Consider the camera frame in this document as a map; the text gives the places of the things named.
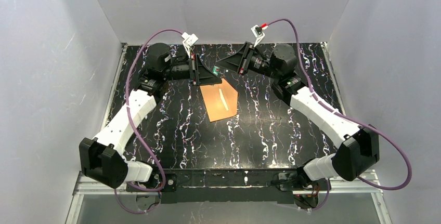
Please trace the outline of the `green white glue stick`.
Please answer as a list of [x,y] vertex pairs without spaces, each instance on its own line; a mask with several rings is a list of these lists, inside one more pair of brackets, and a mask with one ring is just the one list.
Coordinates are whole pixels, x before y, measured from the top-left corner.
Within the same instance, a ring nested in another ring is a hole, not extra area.
[[217,66],[213,67],[213,74],[216,75],[217,77],[223,77],[224,73],[223,73],[223,69]]

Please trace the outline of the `brown paper envelope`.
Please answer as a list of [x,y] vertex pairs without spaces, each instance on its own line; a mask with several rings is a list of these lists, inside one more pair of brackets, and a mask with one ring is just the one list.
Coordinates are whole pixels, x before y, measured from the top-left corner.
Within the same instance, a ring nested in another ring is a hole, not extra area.
[[[229,111],[226,111],[219,96],[222,89]],[[223,78],[221,84],[200,86],[204,105],[210,122],[233,117],[238,113],[238,92]]]

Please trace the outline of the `tan lined letter paper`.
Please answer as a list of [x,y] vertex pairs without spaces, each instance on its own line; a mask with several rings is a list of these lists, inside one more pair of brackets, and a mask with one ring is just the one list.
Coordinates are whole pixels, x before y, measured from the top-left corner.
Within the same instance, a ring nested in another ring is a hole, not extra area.
[[224,97],[222,89],[219,89],[218,91],[219,91],[219,96],[220,96],[220,99],[221,99],[221,101],[223,103],[223,106],[224,106],[225,110],[229,111],[229,107],[228,107],[228,104],[227,104],[227,102],[225,100],[225,97]]

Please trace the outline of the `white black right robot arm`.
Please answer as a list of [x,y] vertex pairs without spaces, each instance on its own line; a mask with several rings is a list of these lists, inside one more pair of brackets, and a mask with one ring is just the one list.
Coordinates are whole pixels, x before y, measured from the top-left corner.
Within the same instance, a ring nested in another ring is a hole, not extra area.
[[277,44],[266,56],[246,42],[215,65],[240,75],[253,71],[272,78],[275,95],[311,120],[332,141],[335,153],[312,159],[296,169],[297,176],[305,182],[331,177],[353,181],[379,161],[379,138],[375,132],[340,117],[338,109],[310,91],[301,74],[298,55],[289,44]]

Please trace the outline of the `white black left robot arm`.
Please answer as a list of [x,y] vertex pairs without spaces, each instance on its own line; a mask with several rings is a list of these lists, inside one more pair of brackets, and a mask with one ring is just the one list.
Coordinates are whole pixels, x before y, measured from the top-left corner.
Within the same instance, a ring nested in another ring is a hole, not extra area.
[[79,144],[82,173],[113,189],[125,182],[149,181],[152,166],[126,161],[123,153],[139,124],[167,92],[170,81],[188,80],[200,87],[222,82],[186,46],[173,53],[168,44],[156,43],[139,54],[146,62],[135,81],[129,83],[126,103],[99,133]]

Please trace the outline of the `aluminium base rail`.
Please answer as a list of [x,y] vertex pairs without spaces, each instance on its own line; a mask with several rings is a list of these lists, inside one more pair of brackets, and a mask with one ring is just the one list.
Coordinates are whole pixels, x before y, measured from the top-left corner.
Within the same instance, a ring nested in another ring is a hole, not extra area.
[[[165,171],[166,185],[161,190],[163,195],[166,192],[183,193],[184,190],[214,190],[214,189],[281,189],[294,193],[311,193],[312,186],[294,186],[293,169],[169,169]],[[379,186],[379,180],[375,170],[369,169],[360,176],[368,182]],[[159,172],[153,172],[153,177],[148,182],[134,183],[138,187],[156,188],[159,185]],[[370,186],[359,178],[353,181],[346,181],[342,177],[331,177],[328,179],[331,193],[383,193],[383,190]],[[139,190],[123,182],[116,188],[118,193],[144,194],[153,193]],[[79,175],[74,188],[74,194],[112,194],[114,189],[97,182],[91,178]]]

